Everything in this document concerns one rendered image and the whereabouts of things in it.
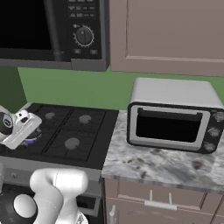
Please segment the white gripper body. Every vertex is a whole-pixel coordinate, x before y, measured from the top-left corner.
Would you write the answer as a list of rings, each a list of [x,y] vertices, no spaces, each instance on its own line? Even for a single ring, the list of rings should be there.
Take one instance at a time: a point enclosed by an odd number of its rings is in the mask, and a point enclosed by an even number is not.
[[[42,123],[40,117],[34,114],[17,114],[17,120],[12,133],[1,144],[11,150],[15,150],[35,129]]]

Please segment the black gas hob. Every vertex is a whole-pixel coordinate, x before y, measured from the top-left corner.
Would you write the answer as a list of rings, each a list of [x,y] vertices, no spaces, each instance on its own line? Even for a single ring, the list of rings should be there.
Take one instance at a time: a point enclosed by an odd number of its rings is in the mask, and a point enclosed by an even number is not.
[[[0,144],[0,156],[96,170],[103,167],[116,110],[33,103],[28,111],[42,119],[42,136],[16,150]]]

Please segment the grey stove front panel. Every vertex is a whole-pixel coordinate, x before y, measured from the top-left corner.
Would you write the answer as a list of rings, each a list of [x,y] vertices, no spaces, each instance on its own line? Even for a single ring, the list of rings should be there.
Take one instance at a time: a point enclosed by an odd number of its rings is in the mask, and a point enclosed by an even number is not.
[[[32,191],[28,189],[28,185],[30,177],[35,170],[43,168],[71,168],[71,165],[51,164],[47,162],[4,156],[0,156],[0,162],[5,168],[4,183],[15,186],[17,193],[28,193],[29,195],[32,195]],[[80,210],[88,216],[97,217],[102,198],[102,186],[100,183],[101,172],[99,170],[78,166],[75,166],[74,169],[83,170],[89,179],[88,188],[83,193],[83,197],[95,199],[94,207],[82,207]],[[12,172],[17,174],[17,178],[11,177]]]

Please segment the black microwave oven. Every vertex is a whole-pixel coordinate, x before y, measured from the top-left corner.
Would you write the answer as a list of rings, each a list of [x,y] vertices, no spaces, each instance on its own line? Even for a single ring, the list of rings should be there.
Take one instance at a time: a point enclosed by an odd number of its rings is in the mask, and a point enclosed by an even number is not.
[[[63,60],[56,61],[44,0],[0,0],[0,66],[106,71],[109,0],[53,0]]]

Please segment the toaster oven glass door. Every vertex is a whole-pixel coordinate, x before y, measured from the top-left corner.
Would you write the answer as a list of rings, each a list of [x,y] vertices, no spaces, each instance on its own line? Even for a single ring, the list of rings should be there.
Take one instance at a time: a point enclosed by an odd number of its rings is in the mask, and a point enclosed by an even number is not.
[[[210,113],[197,115],[144,111],[144,105],[129,108],[129,142],[135,145],[198,151],[206,133]]]

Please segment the silver toaster oven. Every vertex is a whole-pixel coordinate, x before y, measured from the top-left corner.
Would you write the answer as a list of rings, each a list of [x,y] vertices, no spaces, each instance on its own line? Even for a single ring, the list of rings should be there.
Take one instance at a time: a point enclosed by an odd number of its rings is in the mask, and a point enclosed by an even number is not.
[[[203,109],[210,113],[210,119],[202,146],[198,151],[188,151],[200,154],[211,154],[216,151],[224,131],[224,120],[217,122],[214,114],[224,112],[224,105],[214,91],[212,85],[207,81],[198,80],[167,80],[155,78],[138,78],[134,81],[127,115],[127,142],[129,144],[129,108],[132,105],[144,105],[152,107],[175,109]],[[208,131],[211,128],[220,130],[219,136],[211,136]],[[204,142],[215,145],[214,151],[207,151]]]

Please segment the pink drawer front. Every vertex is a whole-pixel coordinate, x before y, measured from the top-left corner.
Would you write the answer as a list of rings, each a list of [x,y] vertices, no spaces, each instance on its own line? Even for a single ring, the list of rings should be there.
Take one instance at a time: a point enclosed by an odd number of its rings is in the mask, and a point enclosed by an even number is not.
[[[172,203],[177,205],[177,210],[203,214],[215,214],[222,198],[220,194],[215,193],[197,192],[126,180],[105,179],[107,198],[126,200],[144,205],[144,202],[150,199],[150,190],[153,191],[152,199],[154,201],[167,203],[168,193],[171,193]]]

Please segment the pink wall cupboard door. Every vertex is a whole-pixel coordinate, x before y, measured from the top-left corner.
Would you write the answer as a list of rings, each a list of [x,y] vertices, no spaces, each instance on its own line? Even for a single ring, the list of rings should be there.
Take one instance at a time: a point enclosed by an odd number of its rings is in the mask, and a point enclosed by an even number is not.
[[[113,71],[224,77],[224,0],[109,0]]]

